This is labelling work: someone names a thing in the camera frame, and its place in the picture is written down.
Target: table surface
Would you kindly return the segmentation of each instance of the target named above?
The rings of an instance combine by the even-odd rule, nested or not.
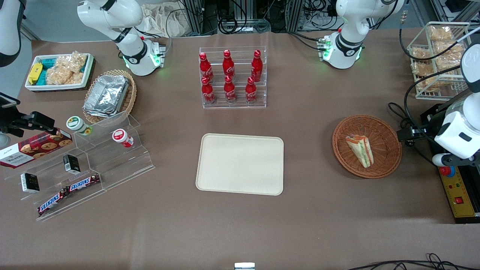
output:
[[[405,40],[419,29],[405,31]],[[325,33],[310,34],[321,37]],[[204,110],[199,47],[268,46],[266,109]],[[436,169],[403,148],[398,169],[361,179],[336,160],[331,136],[353,114],[398,129],[387,103],[412,83],[396,30],[371,31],[353,67],[337,70],[286,34],[177,38],[163,69],[134,79],[132,115],[156,169],[46,222],[35,222],[18,187],[0,184],[0,265],[11,269],[347,269],[375,261],[443,260],[478,267],[480,225],[453,224]],[[33,55],[92,53],[93,76],[126,69],[113,42],[33,42]],[[85,91],[31,93],[37,110],[63,128],[82,115]],[[432,105],[410,99],[418,115]],[[195,176],[206,133],[278,136],[285,143],[279,196],[200,191]]]

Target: cookie box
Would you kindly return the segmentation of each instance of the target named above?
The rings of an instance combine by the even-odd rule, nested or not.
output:
[[[0,165],[17,168],[72,143],[72,136],[57,128],[57,134],[42,132],[0,152]]]
[[[84,70],[84,77],[82,78],[82,82],[79,84],[73,84],[73,85],[46,85],[46,86],[37,86],[37,85],[31,85],[30,82],[28,81],[28,77],[25,81],[25,88],[32,92],[59,92],[59,91],[72,91],[72,90],[84,90],[83,88],[87,85],[88,83],[88,78],[90,77],[90,71],[92,70],[92,66],[94,63],[94,57],[90,53],[85,53],[87,55],[87,60],[85,62],[85,70]],[[57,58],[59,56],[64,56],[64,55],[71,55],[69,53],[67,54],[52,54],[52,55],[39,55],[35,56],[33,59],[32,66],[30,67],[29,71],[32,69],[33,65],[36,63],[42,62],[43,59],[53,59]]]

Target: round wicker basket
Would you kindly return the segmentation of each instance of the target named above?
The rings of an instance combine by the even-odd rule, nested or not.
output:
[[[370,141],[374,163],[364,168],[345,140],[350,135],[364,135]],[[396,132],[383,120],[359,114],[342,120],[333,132],[333,151],[345,169],[363,178],[383,178],[400,164],[402,147]]]
[[[125,111],[126,110],[127,113],[130,113],[133,109],[133,104],[135,103],[135,98],[137,97],[137,86],[135,85],[135,82],[134,82],[132,76],[128,72],[123,71],[123,70],[107,71],[100,76],[103,76],[103,75],[122,75],[122,76],[128,78],[130,83],[128,85],[127,95],[125,96],[125,99],[123,100],[123,105],[122,105],[122,108],[121,108],[120,111]],[[92,84],[90,85],[90,87],[88,88],[88,92],[85,96],[85,100],[87,100],[88,96],[90,95],[90,92],[92,91],[93,85],[96,83],[98,78],[100,78],[100,76],[97,77],[95,79],[95,81],[93,81]],[[90,115],[86,111],[84,111],[84,116],[92,124],[95,124],[95,123],[100,122],[103,119],[105,119],[105,117]]]

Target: floor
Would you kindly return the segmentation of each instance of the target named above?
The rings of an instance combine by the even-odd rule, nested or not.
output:
[[[35,33],[41,40],[52,42],[75,42],[108,40],[102,33],[85,26],[78,18],[76,7],[79,0],[29,0],[24,20],[24,25]],[[163,2],[162,0],[137,0],[139,4],[146,2]],[[418,1],[422,16],[433,18],[432,11]],[[381,29],[398,28],[401,13],[393,14],[382,23]],[[414,12],[409,13],[406,27],[419,27],[419,21]],[[32,50],[30,41],[22,36],[22,50],[14,63],[0,68],[0,85],[3,93],[17,97],[24,84],[25,75],[31,64]]]

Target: yellow control panel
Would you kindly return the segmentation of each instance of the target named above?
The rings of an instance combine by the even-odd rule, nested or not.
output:
[[[458,167],[439,167],[440,177],[444,184],[448,202],[456,218],[474,217],[472,202],[465,190]]]

